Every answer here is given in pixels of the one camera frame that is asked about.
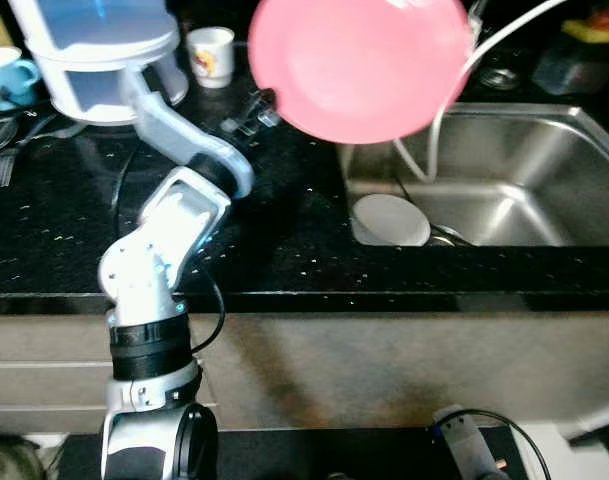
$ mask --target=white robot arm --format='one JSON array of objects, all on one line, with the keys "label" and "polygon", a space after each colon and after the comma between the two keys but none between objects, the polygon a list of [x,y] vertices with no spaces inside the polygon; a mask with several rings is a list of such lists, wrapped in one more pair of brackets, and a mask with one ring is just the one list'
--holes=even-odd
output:
[{"label": "white robot arm", "polygon": [[188,313],[173,299],[186,259],[225,218],[230,197],[249,193],[253,172],[225,141],[166,106],[137,66],[122,94],[140,137],[180,165],[145,203],[139,226],[106,251],[99,283],[115,302],[107,314],[113,377],[107,385],[103,479],[214,480],[217,426],[195,402],[201,369],[191,352]]}]

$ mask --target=clear plastic container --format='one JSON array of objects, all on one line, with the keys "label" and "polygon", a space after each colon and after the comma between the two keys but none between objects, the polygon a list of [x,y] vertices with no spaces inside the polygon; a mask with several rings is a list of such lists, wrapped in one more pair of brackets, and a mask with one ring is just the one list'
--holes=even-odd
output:
[{"label": "clear plastic container", "polygon": [[176,36],[164,0],[10,0],[27,44],[59,62],[106,62],[164,48]]},{"label": "clear plastic container", "polygon": [[588,44],[560,33],[531,79],[552,95],[596,93],[609,80],[609,43]]}]

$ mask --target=fork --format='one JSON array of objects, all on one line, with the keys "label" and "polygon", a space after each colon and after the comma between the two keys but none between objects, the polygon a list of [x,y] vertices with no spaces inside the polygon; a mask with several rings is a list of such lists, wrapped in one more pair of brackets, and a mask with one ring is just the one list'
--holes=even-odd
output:
[{"label": "fork", "polygon": [[86,124],[84,123],[75,123],[70,127],[61,128],[59,130],[55,130],[54,132],[41,133],[37,135],[37,132],[44,128],[47,123],[49,123],[53,118],[55,118],[55,116],[56,114],[53,114],[49,117],[40,120],[22,140],[17,142],[13,147],[7,148],[6,150],[0,152],[0,187],[9,186],[11,182],[11,175],[13,174],[15,160],[20,154],[22,148],[24,148],[27,143],[33,140],[37,140],[39,138],[71,138],[86,128]]}]

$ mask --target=black countertop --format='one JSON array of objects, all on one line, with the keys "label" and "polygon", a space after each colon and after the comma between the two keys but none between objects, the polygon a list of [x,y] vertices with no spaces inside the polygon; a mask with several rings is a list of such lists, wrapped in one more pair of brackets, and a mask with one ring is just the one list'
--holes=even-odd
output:
[{"label": "black countertop", "polygon": [[[217,133],[254,90],[248,72],[238,72],[219,91],[192,86],[178,111]],[[544,97],[524,88],[494,94],[472,82],[463,99]],[[607,108],[589,113],[609,127]],[[0,314],[105,310],[97,264],[114,238],[115,181],[137,141],[131,127],[89,127],[73,139],[29,145],[11,187],[0,190]],[[261,132],[246,153],[253,192],[235,202],[199,254],[230,311],[609,309],[609,247],[361,245],[352,237],[332,144],[283,123]],[[147,146],[139,149],[124,184],[122,233],[134,228],[142,202],[173,166]],[[180,292],[192,311],[216,308],[195,261]]]}]

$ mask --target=sink drain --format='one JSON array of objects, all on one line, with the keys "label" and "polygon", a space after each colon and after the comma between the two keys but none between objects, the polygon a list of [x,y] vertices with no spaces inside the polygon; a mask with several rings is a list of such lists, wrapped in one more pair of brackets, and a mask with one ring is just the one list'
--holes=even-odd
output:
[{"label": "sink drain", "polygon": [[460,232],[445,225],[431,224],[431,236],[427,245],[442,247],[474,247]]}]

